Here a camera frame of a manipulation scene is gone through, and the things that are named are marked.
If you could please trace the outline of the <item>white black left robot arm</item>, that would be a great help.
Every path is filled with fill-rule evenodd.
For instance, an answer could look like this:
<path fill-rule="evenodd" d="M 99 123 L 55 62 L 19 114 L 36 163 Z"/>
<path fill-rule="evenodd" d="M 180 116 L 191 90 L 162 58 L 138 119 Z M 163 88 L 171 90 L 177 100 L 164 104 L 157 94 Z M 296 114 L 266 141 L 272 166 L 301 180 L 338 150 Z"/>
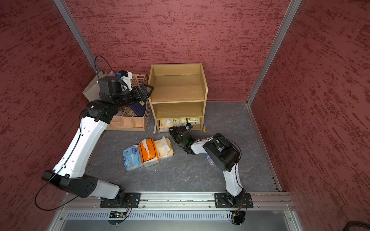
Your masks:
<path fill-rule="evenodd" d="M 127 88 L 123 77 L 105 76 L 98 81 L 99 99 L 88 103 L 79 118 L 79 128 L 71 144 L 53 170 L 42 174 L 46 184 L 80 198 L 99 197 L 101 207 L 133 207 L 122 186 L 85 174 L 90 156 L 104 130 L 120 109 L 150 98 L 154 87 L 147 84 Z"/>

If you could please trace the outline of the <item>orange tissue pack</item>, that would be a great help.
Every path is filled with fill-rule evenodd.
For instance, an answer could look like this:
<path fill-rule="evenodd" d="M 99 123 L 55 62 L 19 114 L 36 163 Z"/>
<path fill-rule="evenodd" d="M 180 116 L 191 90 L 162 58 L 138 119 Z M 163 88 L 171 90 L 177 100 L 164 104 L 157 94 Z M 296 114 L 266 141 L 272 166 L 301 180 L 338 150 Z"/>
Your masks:
<path fill-rule="evenodd" d="M 159 163 L 159 155 L 153 139 L 144 139 L 139 143 L 141 162 L 144 167 Z"/>

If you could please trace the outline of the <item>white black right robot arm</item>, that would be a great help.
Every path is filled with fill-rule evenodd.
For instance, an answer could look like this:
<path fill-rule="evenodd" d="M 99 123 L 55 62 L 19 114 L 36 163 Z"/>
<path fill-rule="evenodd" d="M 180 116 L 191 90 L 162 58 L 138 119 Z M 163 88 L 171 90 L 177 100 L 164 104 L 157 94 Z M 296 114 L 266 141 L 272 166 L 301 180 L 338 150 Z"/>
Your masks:
<path fill-rule="evenodd" d="M 249 197 L 239 176 L 240 148 L 230 139 L 216 133 L 207 139 L 194 139 L 189 130 L 190 124 L 170 127 L 174 141 L 189 155 L 207 154 L 214 164 L 223 171 L 226 183 L 226 204 L 233 208 L 246 208 Z"/>

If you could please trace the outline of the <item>beige tissue pack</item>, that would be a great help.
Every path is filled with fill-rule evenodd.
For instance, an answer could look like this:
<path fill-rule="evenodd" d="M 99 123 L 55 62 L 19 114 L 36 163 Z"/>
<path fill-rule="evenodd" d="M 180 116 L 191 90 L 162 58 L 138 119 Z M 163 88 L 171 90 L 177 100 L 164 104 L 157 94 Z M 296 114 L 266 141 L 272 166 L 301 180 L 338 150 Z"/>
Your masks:
<path fill-rule="evenodd" d="M 159 161 L 173 157 L 174 151 L 169 138 L 163 136 L 160 140 L 154 141 Z"/>

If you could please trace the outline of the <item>purple tissue pack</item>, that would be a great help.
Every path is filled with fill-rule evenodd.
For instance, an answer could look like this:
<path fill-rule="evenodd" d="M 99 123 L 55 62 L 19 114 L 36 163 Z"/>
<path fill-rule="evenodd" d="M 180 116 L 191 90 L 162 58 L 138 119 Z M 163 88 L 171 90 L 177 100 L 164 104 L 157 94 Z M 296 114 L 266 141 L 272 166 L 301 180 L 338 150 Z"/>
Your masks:
<path fill-rule="evenodd" d="M 209 164 L 211 166 L 215 165 L 215 163 L 213 162 L 212 158 L 208 154 L 206 154 L 206 158 L 207 158 L 207 160 L 208 160 L 208 162 L 209 162 Z"/>

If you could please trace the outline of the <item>blue tissue pack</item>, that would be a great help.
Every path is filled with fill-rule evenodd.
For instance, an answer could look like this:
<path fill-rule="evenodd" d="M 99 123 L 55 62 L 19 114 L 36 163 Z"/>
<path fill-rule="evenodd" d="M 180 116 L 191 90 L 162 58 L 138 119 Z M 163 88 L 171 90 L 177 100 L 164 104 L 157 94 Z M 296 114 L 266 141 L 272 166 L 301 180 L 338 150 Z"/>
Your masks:
<path fill-rule="evenodd" d="M 143 167 L 139 145 L 133 145 L 123 150 L 122 157 L 127 171 Z"/>

